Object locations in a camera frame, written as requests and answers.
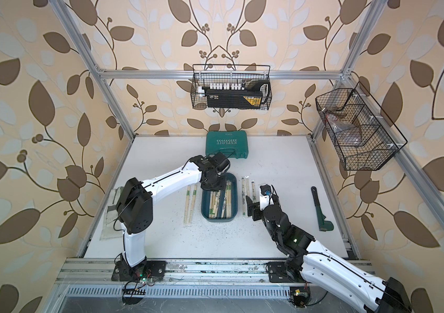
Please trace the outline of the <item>chopsticks pair panda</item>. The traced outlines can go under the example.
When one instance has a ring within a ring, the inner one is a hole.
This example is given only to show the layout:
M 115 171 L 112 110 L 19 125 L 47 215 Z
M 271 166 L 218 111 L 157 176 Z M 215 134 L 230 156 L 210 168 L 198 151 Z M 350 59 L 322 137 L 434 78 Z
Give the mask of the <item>chopsticks pair panda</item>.
M 245 191 L 245 177 L 241 178 L 241 195 L 242 195 L 242 216 L 246 216 L 246 191 Z

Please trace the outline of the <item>teal plastic storage box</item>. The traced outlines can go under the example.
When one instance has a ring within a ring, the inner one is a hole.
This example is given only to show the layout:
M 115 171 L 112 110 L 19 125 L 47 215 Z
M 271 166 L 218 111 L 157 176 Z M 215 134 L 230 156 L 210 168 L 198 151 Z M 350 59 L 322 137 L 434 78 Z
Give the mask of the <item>teal plastic storage box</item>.
M 218 209 L 218 216 L 216 219 L 210 219 L 209 218 L 209 211 L 210 211 L 210 201 L 211 201 L 211 195 L 213 192 L 204 190 L 202 192 L 202 202 L 201 202 L 201 213 L 202 216 L 208 220 L 209 222 L 230 222 L 233 220 L 238 212 L 238 188 L 237 188 L 237 179 L 234 175 L 231 173 L 228 173 L 226 175 L 226 185 L 227 181 L 230 181 L 232 183 L 232 217 L 229 219 L 225 219 L 223 217 L 223 209 L 225 204 L 225 190 L 226 186 L 223 190 L 221 190 L 221 196 L 219 201 L 219 209 Z

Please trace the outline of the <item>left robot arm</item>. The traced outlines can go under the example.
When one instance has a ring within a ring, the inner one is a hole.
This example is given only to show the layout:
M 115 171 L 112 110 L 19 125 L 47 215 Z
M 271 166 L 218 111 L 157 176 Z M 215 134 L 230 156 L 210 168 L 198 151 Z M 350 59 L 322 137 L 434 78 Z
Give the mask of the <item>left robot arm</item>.
M 122 257 L 132 269 L 146 261 L 145 231 L 153 222 L 154 204 L 186 186 L 200 183 L 202 190 L 219 191 L 225 187 L 231 166 L 223 154 L 197 155 L 181 167 L 152 179 L 129 179 L 116 204 L 116 218 L 123 231 Z

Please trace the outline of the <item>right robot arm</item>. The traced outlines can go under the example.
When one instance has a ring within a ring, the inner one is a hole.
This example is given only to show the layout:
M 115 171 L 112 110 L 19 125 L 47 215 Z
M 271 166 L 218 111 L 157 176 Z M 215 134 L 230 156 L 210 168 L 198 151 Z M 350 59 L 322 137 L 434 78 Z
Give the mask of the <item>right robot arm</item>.
M 247 216 L 265 225 L 277 249 L 287 256 L 285 275 L 302 278 L 338 297 L 358 312 L 412 312 L 408 294 L 397 279 L 381 279 L 326 248 L 310 233 L 290 223 L 279 197 L 245 197 Z

